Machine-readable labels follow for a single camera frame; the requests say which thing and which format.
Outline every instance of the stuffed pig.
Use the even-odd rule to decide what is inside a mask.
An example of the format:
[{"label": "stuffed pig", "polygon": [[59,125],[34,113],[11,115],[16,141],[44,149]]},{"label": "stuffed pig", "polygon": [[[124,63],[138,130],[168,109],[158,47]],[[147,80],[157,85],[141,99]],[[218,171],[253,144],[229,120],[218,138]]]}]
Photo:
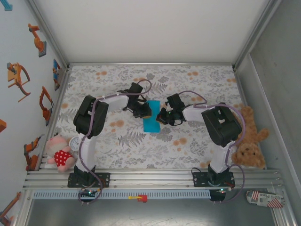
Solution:
[{"label": "stuffed pig", "polygon": [[70,150],[67,141],[60,135],[50,138],[45,148],[46,154],[51,157],[47,163],[56,164],[59,172],[65,172],[75,163],[74,157],[69,153]]}]

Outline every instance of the patterned mat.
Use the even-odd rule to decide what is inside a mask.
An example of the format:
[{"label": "patterned mat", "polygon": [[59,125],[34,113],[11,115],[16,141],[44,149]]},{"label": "patterned mat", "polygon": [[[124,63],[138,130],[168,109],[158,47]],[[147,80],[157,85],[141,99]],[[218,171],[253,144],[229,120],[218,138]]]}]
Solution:
[{"label": "patterned mat", "polygon": [[[94,97],[128,89],[141,79],[152,82],[147,99],[159,100],[193,90],[203,95],[208,104],[225,102],[238,109],[241,98],[232,67],[181,65],[94,65],[74,66],[63,98],[55,131],[63,137],[77,135],[73,118],[86,95]],[[141,82],[147,88],[147,82]],[[187,104],[202,102],[184,93]],[[205,168],[214,152],[213,143],[203,122],[184,122],[181,126],[161,125],[160,133],[144,133],[142,119],[118,110],[107,115],[96,143],[97,168],[190,169]]]}]

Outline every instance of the brown teddy bear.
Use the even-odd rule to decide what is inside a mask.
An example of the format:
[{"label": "brown teddy bear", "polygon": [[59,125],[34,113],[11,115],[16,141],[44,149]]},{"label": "brown teddy bear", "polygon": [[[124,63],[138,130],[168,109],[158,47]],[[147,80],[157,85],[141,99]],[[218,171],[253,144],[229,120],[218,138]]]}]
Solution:
[{"label": "brown teddy bear", "polygon": [[257,144],[268,138],[269,131],[262,129],[257,133],[251,107],[243,107],[240,112],[246,123],[246,134],[242,142],[238,144],[237,151],[232,155],[232,161],[238,165],[255,166],[263,169],[265,168],[265,160]]}]

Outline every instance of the blue cloth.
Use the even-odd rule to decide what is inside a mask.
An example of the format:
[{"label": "blue cloth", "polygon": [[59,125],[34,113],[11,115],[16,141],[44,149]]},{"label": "blue cloth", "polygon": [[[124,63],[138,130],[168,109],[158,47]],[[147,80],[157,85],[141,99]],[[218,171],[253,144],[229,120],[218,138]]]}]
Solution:
[{"label": "blue cloth", "polygon": [[151,108],[151,117],[143,119],[143,131],[146,133],[159,133],[160,123],[156,121],[157,115],[160,113],[160,101],[148,100]]}]

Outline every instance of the purple cable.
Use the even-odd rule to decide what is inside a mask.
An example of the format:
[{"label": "purple cable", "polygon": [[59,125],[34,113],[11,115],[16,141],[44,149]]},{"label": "purple cable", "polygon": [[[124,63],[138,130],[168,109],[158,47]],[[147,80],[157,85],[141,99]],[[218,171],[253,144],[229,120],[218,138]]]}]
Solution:
[{"label": "purple cable", "polygon": [[205,100],[205,102],[199,103],[199,104],[197,104],[197,105],[204,105],[204,104],[207,104],[207,103],[208,103],[208,101],[207,101],[203,96],[201,96],[200,94],[198,94],[198,93],[196,93],[196,92],[194,92],[194,91],[191,91],[191,90],[185,90],[185,91],[182,91],[181,93],[179,93],[179,95],[182,94],[182,93],[193,93],[193,94],[199,96],[200,98],[202,98],[203,100]]},{"label": "purple cable", "polygon": [[[99,178],[94,172],[92,172],[92,171],[85,165],[84,161],[83,161],[82,158],[81,158],[81,147],[82,147],[82,145],[83,145],[83,142],[84,142],[84,140],[85,140],[85,139],[91,134],[91,132],[92,132],[93,119],[94,119],[94,114],[95,114],[96,103],[97,103],[98,101],[100,101],[100,100],[104,100],[104,99],[108,99],[108,98],[116,97],[116,96],[139,96],[139,95],[143,95],[143,94],[148,93],[148,92],[150,91],[151,87],[152,87],[151,81],[149,81],[148,79],[142,79],[142,80],[140,80],[139,82],[141,82],[141,81],[147,81],[147,82],[150,83],[149,89],[148,89],[147,91],[143,92],[143,93],[117,93],[117,94],[109,95],[109,96],[106,96],[106,97],[98,98],[98,99],[96,99],[96,100],[94,101],[94,103],[93,103],[92,112],[91,112],[91,120],[90,120],[89,131],[88,131],[88,133],[81,139],[80,145],[79,145],[79,160],[80,160],[81,164],[83,165],[83,167],[84,167],[89,173],[91,173],[91,174],[97,179],[97,181],[99,182],[99,184],[100,184],[100,192],[99,192],[99,194],[95,197],[95,199],[93,199],[93,200],[90,201],[90,202],[87,202],[87,205],[89,205],[90,203],[95,202],[95,201],[99,198],[99,196],[102,194],[102,191],[103,191],[103,184],[102,184],[100,178]],[[84,193],[84,192],[79,193],[79,195],[78,195],[78,200],[83,204],[84,202],[80,199],[80,195],[81,195],[82,193]]]},{"label": "purple cable", "polygon": [[225,159],[225,163],[226,163],[226,166],[227,166],[227,167],[232,168],[233,166],[238,166],[238,167],[240,168],[240,170],[241,170],[242,175],[243,175],[243,183],[242,183],[242,185],[241,185],[241,188],[240,188],[239,192],[238,192],[233,198],[231,198],[231,199],[229,199],[229,200],[226,200],[226,201],[220,202],[220,204],[222,204],[222,203],[228,203],[228,202],[230,202],[230,201],[235,200],[235,199],[240,195],[240,193],[242,192],[242,190],[243,190],[243,188],[244,188],[244,185],[245,185],[245,179],[246,179],[246,178],[245,178],[245,172],[244,172],[243,168],[242,168],[241,166],[237,165],[237,164],[232,164],[231,166],[228,165],[228,158],[229,158],[229,154],[230,154],[231,148],[232,148],[233,146],[235,146],[235,145],[238,145],[238,144],[243,140],[243,138],[244,138],[244,136],[245,136],[245,133],[246,133],[246,124],[245,124],[245,120],[244,120],[242,114],[241,114],[235,107],[232,107],[232,106],[229,106],[229,105],[217,104],[217,105],[201,106],[201,107],[197,107],[197,105],[201,105],[201,104],[195,104],[195,105],[194,105],[194,108],[202,108],[202,109],[206,109],[206,108],[212,108],[212,107],[227,107],[227,108],[229,108],[229,109],[235,111],[235,112],[239,115],[239,117],[240,117],[240,119],[241,119],[241,123],[242,123],[242,125],[243,125],[243,131],[242,131],[243,133],[242,133],[240,139],[237,140],[235,143],[233,143],[232,145],[229,146],[228,151],[227,151],[227,154],[226,154],[226,159]]}]

